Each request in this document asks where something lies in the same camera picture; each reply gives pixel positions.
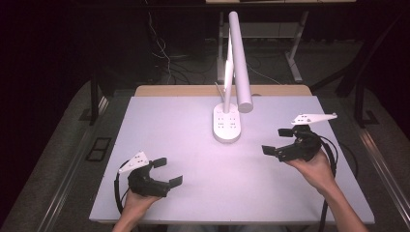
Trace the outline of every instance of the white desk lamp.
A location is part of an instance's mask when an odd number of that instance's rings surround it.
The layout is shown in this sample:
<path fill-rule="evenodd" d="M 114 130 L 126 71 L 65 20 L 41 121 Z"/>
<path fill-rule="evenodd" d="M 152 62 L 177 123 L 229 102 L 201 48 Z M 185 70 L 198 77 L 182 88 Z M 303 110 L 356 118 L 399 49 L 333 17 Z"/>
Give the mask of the white desk lamp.
<path fill-rule="evenodd" d="M 235 74 L 237 104 L 230 102 L 232 79 Z M 228 53 L 225 65 L 223 103 L 214 108 L 214 137 L 221 143 L 233 143 L 241 135 L 241 120 L 239 113 L 249 113 L 253 110 L 250 95 L 247 61 L 242 44 L 241 28 L 238 14 L 229 14 Z"/>

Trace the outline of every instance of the table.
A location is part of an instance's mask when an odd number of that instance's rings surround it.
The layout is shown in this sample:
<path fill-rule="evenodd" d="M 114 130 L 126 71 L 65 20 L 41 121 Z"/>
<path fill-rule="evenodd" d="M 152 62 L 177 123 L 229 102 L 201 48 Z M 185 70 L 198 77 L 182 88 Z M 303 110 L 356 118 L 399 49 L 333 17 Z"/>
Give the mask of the table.
<path fill-rule="evenodd" d="M 168 158 L 151 176 L 184 183 L 154 204 L 141 223 L 310 224 L 320 220 L 323 198 L 293 168 L 265 156 L 261 145 L 284 146 L 278 137 L 297 114 L 323 113 L 307 86 L 251 86 L 254 110 L 242 114 L 243 133 L 233 144 L 212 134 L 212 111 L 220 102 L 216 86 L 140 86 L 131 99 L 102 178 L 90 219 L 114 223 L 120 216 L 113 181 L 121 163 L 138 151 L 150 160 Z M 328 122 L 311 126 L 331 139 Z M 337 182 L 364 223 L 374 223 L 354 176 L 337 145 Z M 121 176 L 120 189 L 127 188 Z M 327 221 L 335 221 L 328 211 Z"/>

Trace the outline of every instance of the cable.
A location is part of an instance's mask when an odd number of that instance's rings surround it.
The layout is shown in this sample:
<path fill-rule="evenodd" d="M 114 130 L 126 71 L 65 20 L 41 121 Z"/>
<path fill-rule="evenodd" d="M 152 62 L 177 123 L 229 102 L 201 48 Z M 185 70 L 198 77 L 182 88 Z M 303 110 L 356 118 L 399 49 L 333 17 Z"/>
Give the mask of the cable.
<path fill-rule="evenodd" d="M 125 161 L 123 164 L 121 164 L 120 168 L 123 167 L 127 162 L 128 160 Z M 120 198 L 120 173 L 119 172 L 117 172 L 115 181 L 114 181 L 114 195 L 115 195 L 115 202 L 117 204 L 117 209 L 120 212 L 120 214 L 122 214 L 124 210 L 122 201 L 123 201 L 125 194 L 123 195 L 122 198 Z"/>
<path fill-rule="evenodd" d="M 160 57 L 158 54 L 155 54 L 154 52 L 153 52 L 153 55 L 155 55 L 155 56 L 157 56 L 157 57 L 159 57 L 159 58 L 166 58 L 166 59 L 168 60 L 168 65 L 167 65 L 167 67 L 168 67 L 168 80 L 167 80 L 167 82 L 166 82 L 166 84 L 168 84 L 168 83 L 169 83 L 169 79 L 171 78 L 171 75 L 172 75 L 172 74 L 171 74 L 171 69 L 170 69 L 171 59 L 170 59 L 170 58 L 166 55 L 166 53 L 165 53 L 166 43 L 165 43 L 165 41 L 164 41 L 162 38 L 160 38 L 160 40 L 163 42 L 163 46 L 160 45 L 159 37 L 158 37 L 158 35 L 157 35 L 156 30 L 155 30 L 154 27 L 153 27 L 153 19 L 152 19 L 152 16 L 151 16 L 151 12 L 148 12 L 148 16 L 149 16 L 149 23 L 148 23 L 148 25 L 150 26 L 151 31 L 154 33 L 155 41 L 156 41 L 158 47 L 160 48 L 161 53 L 163 54 L 164 57 Z"/>
<path fill-rule="evenodd" d="M 329 140 L 328 138 L 323 137 L 323 136 L 319 136 L 319 137 L 327 140 L 335 148 L 335 151 L 336 151 L 336 154 L 337 154 L 336 158 L 335 158 L 329 144 L 325 143 L 322 139 L 320 140 L 320 142 L 322 143 L 322 146 L 325 148 L 326 154 L 328 155 L 329 163 L 331 165 L 332 174 L 335 177 L 336 176 L 336 171 L 337 171 L 337 160 L 338 160 L 337 148 L 336 148 L 335 144 L 331 140 Z M 328 202 L 326 202 L 326 200 L 324 200 L 323 207 L 322 207 L 322 215 L 320 217 L 320 224 L 319 224 L 319 230 L 318 230 L 319 232 L 323 232 L 323 230 L 325 228 L 327 213 L 328 213 Z"/>
<path fill-rule="evenodd" d="M 250 68 L 250 70 L 253 71 L 254 73 L 256 73 L 256 74 L 258 74 L 258 75 L 260 75 L 260 76 L 263 76 L 263 77 L 265 77 L 265 78 L 268 78 L 268 79 L 270 79 L 270 80 L 273 80 L 275 83 L 281 85 L 281 83 L 278 82 L 277 80 L 275 80 L 275 79 L 273 79 L 273 78 L 271 78 L 271 77 L 269 77 L 269 76 L 266 76 L 266 75 L 264 75 L 264 74 L 262 74 L 262 73 L 259 73 L 259 72 L 255 71 L 248 63 L 247 63 L 247 66 L 248 66 L 248 67 Z"/>
<path fill-rule="evenodd" d="M 358 176 L 359 176 L 359 163 L 358 163 L 358 160 L 357 160 L 357 158 L 356 158 L 356 155 L 353 153 L 353 151 L 348 147 L 348 146 L 346 146 L 345 144 L 343 144 L 343 143 L 341 143 L 341 142 L 339 142 L 338 141 L 338 144 L 340 144 L 344 149 L 346 149 L 349 153 L 350 153 L 350 156 L 351 156 L 351 158 L 353 159 L 353 162 L 355 163 L 355 170 L 354 170 L 354 172 L 353 172 L 353 175 L 355 176 L 355 178 L 356 179 L 358 179 Z"/>
<path fill-rule="evenodd" d="M 222 97 L 223 101 L 225 102 L 225 97 L 223 96 L 223 93 L 222 93 L 222 91 L 220 90 L 220 87 L 219 87 L 219 85 L 217 84 L 217 82 L 215 82 L 215 85 L 217 85 L 217 89 L 218 89 L 218 91 L 220 91 L 220 96 Z"/>

